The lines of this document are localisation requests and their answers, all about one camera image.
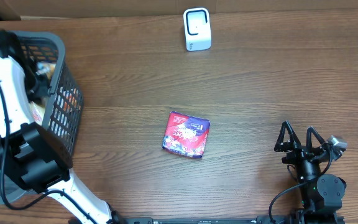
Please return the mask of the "red purple snack packet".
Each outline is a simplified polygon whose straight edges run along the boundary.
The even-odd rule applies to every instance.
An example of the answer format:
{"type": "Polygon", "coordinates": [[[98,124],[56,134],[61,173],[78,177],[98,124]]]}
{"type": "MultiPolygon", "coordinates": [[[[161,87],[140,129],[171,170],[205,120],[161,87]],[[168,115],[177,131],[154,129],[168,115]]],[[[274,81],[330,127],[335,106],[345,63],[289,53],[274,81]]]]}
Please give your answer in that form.
{"type": "Polygon", "coordinates": [[[201,159],[206,147],[210,120],[171,111],[162,149],[172,154],[201,159]]]}

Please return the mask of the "orange white snack packet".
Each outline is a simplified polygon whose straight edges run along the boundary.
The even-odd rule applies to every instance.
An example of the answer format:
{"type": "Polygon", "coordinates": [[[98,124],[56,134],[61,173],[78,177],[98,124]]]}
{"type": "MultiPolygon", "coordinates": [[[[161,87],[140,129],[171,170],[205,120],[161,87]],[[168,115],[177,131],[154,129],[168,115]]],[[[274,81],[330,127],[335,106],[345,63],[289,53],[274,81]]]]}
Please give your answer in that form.
{"type": "Polygon", "coordinates": [[[60,97],[59,105],[63,108],[64,112],[71,113],[73,108],[77,106],[77,100],[75,99],[77,94],[76,88],[71,90],[62,91],[63,96],[60,97]]]}

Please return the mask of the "white yellow snack bag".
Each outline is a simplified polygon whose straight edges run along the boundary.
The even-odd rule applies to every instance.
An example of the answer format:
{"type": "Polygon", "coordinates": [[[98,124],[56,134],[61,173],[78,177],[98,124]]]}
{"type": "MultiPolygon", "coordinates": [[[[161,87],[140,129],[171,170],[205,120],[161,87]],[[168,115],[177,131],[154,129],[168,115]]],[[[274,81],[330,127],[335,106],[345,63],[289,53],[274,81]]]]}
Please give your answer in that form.
{"type": "MultiPolygon", "coordinates": [[[[37,75],[46,75],[48,77],[49,81],[52,80],[54,70],[55,70],[54,63],[37,62],[36,74],[37,75]]],[[[41,100],[38,103],[36,103],[34,101],[31,101],[29,103],[33,119],[39,125],[42,124],[42,121],[44,118],[47,100],[48,100],[48,97],[43,96],[43,97],[41,97],[41,100]]]]}

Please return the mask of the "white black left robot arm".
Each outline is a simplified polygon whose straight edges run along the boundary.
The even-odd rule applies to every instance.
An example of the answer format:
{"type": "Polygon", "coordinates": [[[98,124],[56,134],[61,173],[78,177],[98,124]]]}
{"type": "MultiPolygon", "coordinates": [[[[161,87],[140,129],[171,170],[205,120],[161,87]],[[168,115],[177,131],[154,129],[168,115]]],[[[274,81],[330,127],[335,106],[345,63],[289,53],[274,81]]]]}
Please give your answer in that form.
{"type": "Polygon", "coordinates": [[[60,202],[81,223],[119,223],[75,174],[72,151],[83,94],[49,32],[0,30],[0,196],[6,180],[60,202]]]}

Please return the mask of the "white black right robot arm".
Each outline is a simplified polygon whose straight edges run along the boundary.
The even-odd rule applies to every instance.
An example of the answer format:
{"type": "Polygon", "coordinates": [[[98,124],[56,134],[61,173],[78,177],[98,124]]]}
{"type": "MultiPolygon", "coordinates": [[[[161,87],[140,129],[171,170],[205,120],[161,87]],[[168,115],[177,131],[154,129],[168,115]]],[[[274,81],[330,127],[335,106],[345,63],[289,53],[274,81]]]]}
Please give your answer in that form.
{"type": "Polygon", "coordinates": [[[280,128],[275,152],[284,152],[282,163],[295,180],[296,185],[276,195],[269,207],[269,223],[344,223],[337,216],[342,208],[342,198],[346,191],[346,181],[328,174],[333,161],[346,151],[347,141],[339,136],[323,137],[314,127],[306,131],[306,144],[303,145],[288,121],[280,128]],[[275,218],[272,214],[274,203],[283,195],[299,190],[302,208],[295,209],[288,216],[275,218]]]}

